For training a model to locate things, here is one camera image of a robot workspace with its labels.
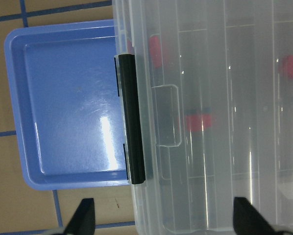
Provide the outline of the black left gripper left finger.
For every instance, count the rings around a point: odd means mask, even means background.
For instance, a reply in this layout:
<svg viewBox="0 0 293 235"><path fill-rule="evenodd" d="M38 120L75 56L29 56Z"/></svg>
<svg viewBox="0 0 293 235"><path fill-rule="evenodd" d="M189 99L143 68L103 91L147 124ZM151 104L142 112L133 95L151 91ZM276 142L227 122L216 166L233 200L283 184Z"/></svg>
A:
<svg viewBox="0 0 293 235"><path fill-rule="evenodd" d="M81 200L71 220L64 229L64 235L93 235L96 229L95 202L93 198Z"/></svg>

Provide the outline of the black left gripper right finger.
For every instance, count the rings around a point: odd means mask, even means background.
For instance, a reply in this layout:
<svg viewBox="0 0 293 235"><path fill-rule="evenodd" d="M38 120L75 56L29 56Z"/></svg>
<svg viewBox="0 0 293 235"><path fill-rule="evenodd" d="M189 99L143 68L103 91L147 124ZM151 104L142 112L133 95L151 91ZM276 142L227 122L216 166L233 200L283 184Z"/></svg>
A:
<svg viewBox="0 0 293 235"><path fill-rule="evenodd" d="M289 230L277 230L245 197L233 201L233 229L237 235L290 235Z"/></svg>

